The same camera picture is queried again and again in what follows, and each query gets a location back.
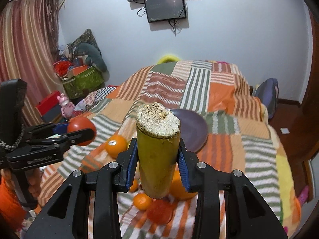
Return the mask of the striped pink curtain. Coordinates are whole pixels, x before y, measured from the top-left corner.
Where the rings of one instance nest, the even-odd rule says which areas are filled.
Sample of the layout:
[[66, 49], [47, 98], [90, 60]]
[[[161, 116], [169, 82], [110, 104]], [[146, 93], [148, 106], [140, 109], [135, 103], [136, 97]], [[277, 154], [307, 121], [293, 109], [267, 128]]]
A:
[[42, 122], [35, 106], [53, 91], [62, 91], [53, 64], [58, 51], [59, 0], [13, 0], [1, 12], [1, 81], [27, 82], [23, 121]]

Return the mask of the dark purple plate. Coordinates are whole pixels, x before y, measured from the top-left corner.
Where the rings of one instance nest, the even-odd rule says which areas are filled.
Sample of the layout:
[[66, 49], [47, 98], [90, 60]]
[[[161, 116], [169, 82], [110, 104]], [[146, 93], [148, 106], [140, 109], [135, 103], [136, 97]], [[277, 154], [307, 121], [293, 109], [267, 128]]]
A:
[[198, 153], [208, 138], [206, 121], [202, 116], [190, 110], [172, 109], [171, 111], [181, 122], [181, 138], [186, 149]]

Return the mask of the yellow pillow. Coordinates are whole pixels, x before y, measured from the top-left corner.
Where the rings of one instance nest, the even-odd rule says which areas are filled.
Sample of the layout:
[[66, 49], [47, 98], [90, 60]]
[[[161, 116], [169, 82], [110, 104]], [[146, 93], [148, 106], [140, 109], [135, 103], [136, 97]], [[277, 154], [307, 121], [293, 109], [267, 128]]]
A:
[[178, 62], [180, 61], [179, 57], [174, 55], [165, 55], [159, 59], [157, 64], [164, 64], [164, 63], [170, 63], [170, 62]]

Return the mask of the small mandarin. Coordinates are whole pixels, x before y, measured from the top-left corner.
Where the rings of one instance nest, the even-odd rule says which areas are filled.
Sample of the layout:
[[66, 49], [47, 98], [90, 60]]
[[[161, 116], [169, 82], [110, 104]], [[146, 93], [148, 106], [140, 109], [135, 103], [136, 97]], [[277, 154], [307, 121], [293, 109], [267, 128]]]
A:
[[152, 202], [152, 198], [145, 193], [138, 193], [133, 198], [133, 205], [141, 211], [146, 211]]
[[138, 190], [138, 187], [139, 187], [139, 182], [137, 179], [134, 179], [133, 183], [129, 189], [129, 192], [131, 192], [131, 193], [136, 192]]

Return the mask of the patchwork striped bedspread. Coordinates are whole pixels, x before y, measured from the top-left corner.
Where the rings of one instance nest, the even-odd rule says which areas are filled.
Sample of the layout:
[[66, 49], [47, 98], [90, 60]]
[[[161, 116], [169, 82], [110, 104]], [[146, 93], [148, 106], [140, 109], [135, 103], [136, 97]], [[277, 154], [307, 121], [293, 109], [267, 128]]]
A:
[[301, 206], [284, 147], [268, 124], [266, 107], [251, 96], [249, 84], [235, 64], [179, 61], [142, 68], [84, 116], [96, 126], [95, 140], [74, 146], [64, 160], [48, 166], [42, 176], [41, 206], [71, 174], [91, 172], [110, 162], [104, 143], [114, 134], [136, 136], [136, 110], [158, 102], [168, 109], [198, 113], [208, 125], [208, 139], [198, 158], [216, 170], [239, 169], [264, 197], [288, 236], [297, 229]]

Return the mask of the pink toy figure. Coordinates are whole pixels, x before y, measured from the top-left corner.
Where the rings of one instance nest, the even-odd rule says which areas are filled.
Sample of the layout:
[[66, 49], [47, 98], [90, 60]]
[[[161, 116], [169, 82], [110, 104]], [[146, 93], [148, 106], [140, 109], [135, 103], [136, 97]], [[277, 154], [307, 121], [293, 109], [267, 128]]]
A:
[[61, 107], [62, 116], [66, 119], [71, 119], [75, 109], [73, 102], [70, 101], [70, 99], [64, 93], [61, 93], [59, 96], [57, 96], [57, 100]]

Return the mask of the red orange fruit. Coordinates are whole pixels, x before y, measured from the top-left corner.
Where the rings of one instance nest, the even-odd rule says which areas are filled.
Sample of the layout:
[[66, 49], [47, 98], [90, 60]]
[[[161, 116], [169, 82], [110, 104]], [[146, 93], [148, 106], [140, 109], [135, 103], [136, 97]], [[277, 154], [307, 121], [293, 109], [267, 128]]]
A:
[[170, 222], [173, 215], [172, 204], [167, 200], [155, 200], [147, 209], [147, 218], [157, 225]]

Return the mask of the small black wall monitor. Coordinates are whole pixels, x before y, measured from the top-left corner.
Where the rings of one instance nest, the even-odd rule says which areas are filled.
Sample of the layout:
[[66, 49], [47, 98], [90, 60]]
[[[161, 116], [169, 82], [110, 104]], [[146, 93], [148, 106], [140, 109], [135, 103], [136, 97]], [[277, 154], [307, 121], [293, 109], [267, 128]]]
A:
[[144, 0], [149, 23], [187, 18], [184, 0]]

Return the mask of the green cardboard box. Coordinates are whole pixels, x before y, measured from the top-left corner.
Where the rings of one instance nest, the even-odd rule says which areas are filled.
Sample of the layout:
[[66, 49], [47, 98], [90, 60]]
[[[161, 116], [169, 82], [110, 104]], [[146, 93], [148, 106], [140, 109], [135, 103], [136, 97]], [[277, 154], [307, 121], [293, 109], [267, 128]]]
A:
[[64, 91], [70, 99], [85, 97], [103, 83], [102, 74], [93, 66], [62, 82]]

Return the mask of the red box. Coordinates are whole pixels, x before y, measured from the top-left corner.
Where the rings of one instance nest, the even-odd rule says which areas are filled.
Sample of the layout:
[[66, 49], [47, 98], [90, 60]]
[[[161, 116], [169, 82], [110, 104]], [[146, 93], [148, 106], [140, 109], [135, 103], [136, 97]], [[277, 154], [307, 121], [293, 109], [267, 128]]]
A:
[[44, 116], [44, 114], [59, 103], [57, 97], [60, 96], [60, 94], [59, 91], [53, 91], [35, 106], [41, 116]]

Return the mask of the large orange with sticker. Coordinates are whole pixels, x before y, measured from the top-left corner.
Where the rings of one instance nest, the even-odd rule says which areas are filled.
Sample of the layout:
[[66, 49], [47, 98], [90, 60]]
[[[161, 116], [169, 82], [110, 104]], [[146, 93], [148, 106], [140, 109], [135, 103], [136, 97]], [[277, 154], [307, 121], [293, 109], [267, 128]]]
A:
[[113, 135], [105, 142], [104, 149], [111, 158], [116, 159], [119, 153], [127, 150], [127, 146], [128, 142], [123, 136]]

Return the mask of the yellow sugarcane piece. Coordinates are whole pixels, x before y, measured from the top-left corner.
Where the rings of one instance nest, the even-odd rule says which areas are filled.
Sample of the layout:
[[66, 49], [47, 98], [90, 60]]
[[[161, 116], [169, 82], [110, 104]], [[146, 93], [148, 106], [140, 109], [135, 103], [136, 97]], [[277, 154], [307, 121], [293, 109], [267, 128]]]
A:
[[137, 110], [136, 132], [142, 189], [161, 199], [174, 176], [180, 142], [180, 120], [160, 103], [143, 104]]

